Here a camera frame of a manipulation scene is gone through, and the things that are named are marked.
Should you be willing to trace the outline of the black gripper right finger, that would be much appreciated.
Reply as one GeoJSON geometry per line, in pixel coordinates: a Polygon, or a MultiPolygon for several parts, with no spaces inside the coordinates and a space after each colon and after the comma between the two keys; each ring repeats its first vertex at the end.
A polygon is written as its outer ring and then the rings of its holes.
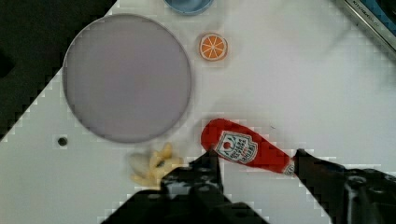
{"type": "Polygon", "coordinates": [[[294,173],[332,224],[396,224],[396,182],[376,169],[347,169],[303,149],[293,157],[294,173]]]}

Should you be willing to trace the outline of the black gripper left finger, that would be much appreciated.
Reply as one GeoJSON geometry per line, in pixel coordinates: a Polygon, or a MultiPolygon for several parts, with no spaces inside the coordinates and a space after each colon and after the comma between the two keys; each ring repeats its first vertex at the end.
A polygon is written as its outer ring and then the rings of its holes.
{"type": "Polygon", "coordinates": [[[211,186],[223,192],[218,154],[209,149],[202,156],[187,165],[171,171],[161,180],[161,191],[171,199],[188,195],[192,188],[211,186]]]}

